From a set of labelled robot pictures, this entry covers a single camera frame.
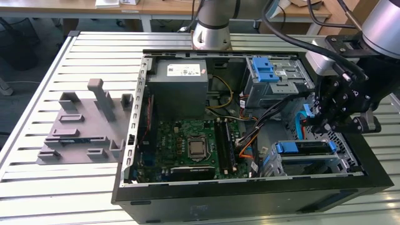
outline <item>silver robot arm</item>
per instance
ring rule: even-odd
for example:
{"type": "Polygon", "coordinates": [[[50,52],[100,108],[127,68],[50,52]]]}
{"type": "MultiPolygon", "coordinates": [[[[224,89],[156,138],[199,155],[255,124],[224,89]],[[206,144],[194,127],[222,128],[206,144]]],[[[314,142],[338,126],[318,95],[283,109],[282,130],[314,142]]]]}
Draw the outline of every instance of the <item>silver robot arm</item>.
{"type": "Polygon", "coordinates": [[[270,0],[206,0],[199,11],[194,32],[194,48],[227,50],[231,47],[230,19],[258,20],[262,8],[270,0]]]}

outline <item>aluminum table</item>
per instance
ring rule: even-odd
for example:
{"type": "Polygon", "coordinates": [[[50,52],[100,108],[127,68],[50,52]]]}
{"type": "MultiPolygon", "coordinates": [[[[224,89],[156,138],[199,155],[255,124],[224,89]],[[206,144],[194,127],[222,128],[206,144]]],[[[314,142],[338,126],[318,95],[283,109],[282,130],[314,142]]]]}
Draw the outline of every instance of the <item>aluminum table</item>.
{"type": "MultiPolygon", "coordinates": [[[[295,37],[311,42],[318,36],[295,37]]],[[[232,34],[231,39],[234,50],[304,51],[272,35],[232,34]]],[[[2,225],[136,224],[122,208],[111,204],[116,163],[36,165],[36,155],[58,116],[58,100],[64,91],[75,91],[80,98],[94,98],[87,82],[91,78],[102,78],[112,97],[134,93],[142,50],[190,48],[188,34],[82,32],[78,37],[68,37],[0,152],[2,225]]],[[[396,102],[398,99],[384,98],[376,110],[382,133],[366,135],[396,186],[324,213],[191,224],[399,224],[400,115],[396,102]]]]}

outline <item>cable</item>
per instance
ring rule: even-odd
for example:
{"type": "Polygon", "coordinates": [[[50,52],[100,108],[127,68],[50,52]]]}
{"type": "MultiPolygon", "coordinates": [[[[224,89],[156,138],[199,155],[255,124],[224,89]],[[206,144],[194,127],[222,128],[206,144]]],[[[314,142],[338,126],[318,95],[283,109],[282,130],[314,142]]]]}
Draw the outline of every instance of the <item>cable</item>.
{"type": "Polygon", "coordinates": [[[319,25],[319,26],[324,26],[324,27],[336,27],[336,28],[350,28],[350,29],[356,29],[355,25],[351,24],[336,24],[336,23],[324,23],[322,21],[318,20],[314,11],[312,11],[312,4],[311,4],[311,0],[307,0],[307,5],[308,5],[308,11],[310,11],[310,15],[311,15],[311,19],[312,21],[319,25]]]}
{"type": "Polygon", "coordinates": [[[36,82],[36,81],[10,81],[10,82],[6,82],[6,83],[40,83],[40,82],[36,82]]]}
{"type": "Polygon", "coordinates": [[[295,39],[292,37],[290,37],[288,35],[283,34],[271,24],[271,22],[268,21],[267,18],[267,13],[268,10],[272,6],[272,1],[268,1],[263,12],[262,12],[262,19],[263,22],[266,23],[266,26],[270,28],[270,30],[274,32],[274,34],[286,42],[288,42],[290,44],[299,46],[300,48],[304,48],[318,54],[322,54],[323,56],[327,56],[328,58],[331,58],[334,61],[336,61],[338,64],[343,65],[356,76],[360,80],[366,80],[367,76],[362,70],[362,68],[352,62],[350,62],[344,57],[342,57],[338,53],[330,51],[328,49],[319,47],[306,41],[300,41],[299,39],[295,39]]]}
{"type": "MultiPolygon", "coordinates": [[[[251,144],[251,150],[252,150],[252,155],[255,157],[254,163],[258,165],[258,168],[260,168],[260,153],[259,153],[259,147],[258,147],[258,139],[251,144]]],[[[254,170],[251,168],[251,177],[258,177],[259,175],[259,169],[254,170]]]]}
{"type": "Polygon", "coordinates": [[[247,145],[244,146],[244,148],[242,149],[240,153],[239,153],[239,157],[240,158],[252,158],[252,156],[244,155],[244,151],[248,148],[248,146],[251,145],[251,143],[255,141],[256,137],[258,137],[259,133],[252,137],[252,139],[250,140],[250,142],[247,143],[247,145]]]}
{"type": "Polygon", "coordinates": [[[212,75],[212,76],[216,77],[224,83],[224,85],[230,89],[230,94],[231,94],[230,100],[226,104],[216,105],[216,106],[207,106],[208,109],[219,109],[219,108],[227,107],[231,104],[232,99],[234,99],[234,92],[232,92],[231,86],[227,84],[227,82],[219,76],[216,76],[216,75],[212,75]]]}
{"type": "Polygon", "coordinates": [[[240,108],[240,111],[239,111],[239,117],[240,117],[240,119],[248,120],[250,117],[244,117],[243,114],[242,114],[242,113],[243,113],[243,110],[244,110],[244,108],[240,108]]]}
{"type": "Polygon", "coordinates": [[[348,6],[346,5],[343,0],[338,0],[338,3],[340,4],[340,7],[343,8],[344,12],[350,11],[348,6]]]}
{"type": "Polygon", "coordinates": [[[264,112],[264,114],[259,117],[254,129],[251,132],[243,136],[239,139],[239,143],[244,142],[264,126],[264,121],[268,120],[272,116],[275,116],[280,111],[283,110],[284,106],[290,101],[292,101],[296,98],[306,98],[311,93],[310,92],[302,92],[300,94],[296,95],[290,95],[287,96],[283,100],[280,100],[276,104],[274,104],[264,112]]]}
{"type": "Polygon", "coordinates": [[[304,116],[307,118],[306,111],[299,111],[295,116],[295,127],[296,127],[298,137],[299,137],[299,140],[304,140],[302,124],[300,124],[300,116],[304,116]]]}
{"type": "Polygon", "coordinates": [[[235,120],[240,120],[240,121],[248,121],[246,119],[240,119],[235,116],[223,116],[222,114],[219,114],[216,111],[214,111],[212,109],[208,109],[206,108],[216,117],[223,117],[223,118],[231,118],[231,119],[235,119],[235,120]]]}
{"type": "Polygon", "coordinates": [[[226,111],[227,115],[231,116],[231,113],[230,113],[230,111],[227,110],[227,107],[223,107],[222,109],[226,111]]]}
{"type": "Polygon", "coordinates": [[[280,5],[278,5],[278,7],[282,9],[282,12],[283,12],[283,22],[282,22],[282,26],[280,26],[280,30],[283,30],[283,27],[286,26],[286,23],[287,23],[287,12],[283,9],[283,7],[280,7],[280,5]]]}
{"type": "Polygon", "coordinates": [[[194,20],[194,16],[195,16],[195,1],[196,0],[194,0],[194,2],[192,2],[192,18],[191,18],[191,20],[194,20]]]}
{"type": "Polygon", "coordinates": [[[192,25],[194,25],[194,23],[195,23],[195,21],[196,21],[196,18],[198,18],[198,16],[199,16],[200,9],[202,9],[202,7],[203,7],[203,5],[204,5],[204,1],[206,1],[206,0],[200,0],[200,4],[199,4],[196,16],[194,17],[194,19],[192,19],[190,25],[186,26],[186,27],[182,27],[182,28],[178,30],[179,33],[180,33],[180,32],[186,32],[186,31],[192,27],[192,25]]]}

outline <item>black cable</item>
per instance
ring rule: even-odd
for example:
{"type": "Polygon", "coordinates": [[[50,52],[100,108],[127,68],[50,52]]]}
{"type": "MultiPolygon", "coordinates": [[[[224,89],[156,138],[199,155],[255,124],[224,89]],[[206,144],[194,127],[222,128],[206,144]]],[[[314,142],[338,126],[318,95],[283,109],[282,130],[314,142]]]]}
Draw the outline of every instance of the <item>black cable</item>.
{"type": "Polygon", "coordinates": [[[256,132],[260,130],[260,128],[264,126],[264,121],[268,120],[272,116],[275,116],[283,108],[286,107],[287,103],[292,101],[296,98],[306,98],[311,93],[310,92],[303,92],[299,93],[298,95],[290,95],[287,96],[283,100],[280,100],[278,103],[275,103],[263,113],[263,115],[259,117],[254,129],[250,131],[250,133],[240,138],[240,142],[247,140],[251,136],[256,134],[256,132]]]}
{"type": "Polygon", "coordinates": [[[280,5],[278,5],[278,7],[282,9],[282,12],[283,12],[283,22],[282,22],[282,25],[280,25],[280,30],[283,30],[283,27],[286,26],[286,23],[287,23],[287,12],[283,9],[283,7],[280,7],[280,5]]]}
{"type": "Polygon", "coordinates": [[[350,11],[350,8],[348,8],[348,6],[346,5],[344,1],[343,1],[343,0],[338,0],[338,3],[340,4],[340,6],[342,6],[344,12],[348,12],[348,11],[350,11]]]}
{"type": "Polygon", "coordinates": [[[203,5],[204,5],[204,1],[206,1],[206,0],[200,0],[200,4],[199,4],[196,16],[194,16],[190,25],[188,25],[187,27],[182,27],[182,28],[178,30],[179,33],[180,33],[180,32],[186,32],[187,30],[191,29],[191,27],[192,27],[192,25],[194,25],[194,23],[195,23],[195,21],[196,21],[196,18],[198,18],[198,16],[199,16],[200,9],[202,9],[202,7],[203,7],[203,5]]]}
{"type": "Polygon", "coordinates": [[[260,171],[260,153],[259,153],[259,149],[258,149],[258,139],[255,139],[255,141],[251,144],[251,150],[252,150],[252,156],[255,158],[254,162],[258,165],[258,171],[255,171],[254,169],[251,169],[251,177],[258,177],[259,176],[259,171],[260,171]]]}
{"type": "Polygon", "coordinates": [[[367,76],[362,70],[362,68],[352,62],[350,62],[344,57],[342,57],[338,53],[330,51],[328,49],[319,47],[306,41],[300,41],[299,39],[295,39],[290,37],[288,35],[283,34],[271,24],[267,18],[267,13],[271,9],[272,6],[272,1],[267,2],[263,12],[262,12],[262,19],[263,22],[266,23],[266,26],[270,28],[270,30],[274,32],[274,34],[286,42],[290,44],[299,46],[300,48],[304,48],[318,54],[322,54],[331,58],[338,64],[343,65],[359,78],[359,80],[366,80],[367,76]]]}
{"type": "Polygon", "coordinates": [[[310,11],[310,15],[311,15],[311,19],[312,21],[319,25],[319,26],[324,26],[324,27],[336,27],[336,28],[350,28],[350,29],[356,29],[356,26],[352,24],[336,24],[336,23],[324,23],[322,21],[318,20],[314,11],[312,11],[312,4],[311,4],[311,0],[307,0],[307,5],[308,5],[308,11],[310,11]]]}
{"type": "Polygon", "coordinates": [[[191,18],[191,20],[194,20],[194,16],[195,16],[195,1],[196,0],[194,0],[194,2],[192,2],[192,18],[191,18]]]}

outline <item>orange wire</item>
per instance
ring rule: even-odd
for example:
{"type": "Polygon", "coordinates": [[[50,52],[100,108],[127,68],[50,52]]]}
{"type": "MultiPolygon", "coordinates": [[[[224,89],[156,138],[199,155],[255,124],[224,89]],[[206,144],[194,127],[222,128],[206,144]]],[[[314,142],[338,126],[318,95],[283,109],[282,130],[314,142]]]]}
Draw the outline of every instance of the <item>orange wire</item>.
{"type": "Polygon", "coordinates": [[[239,153],[239,157],[247,157],[247,158],[252,158],[252,156],[250,155],[243,155],[247,147],[251,145],[251,143],[255,141],[256,137],[258,137],[259,133],[252,137],[252,139],[250,140],[248,144],[244,146],[244,148],[242,149],[240,153],[239,153]]]}

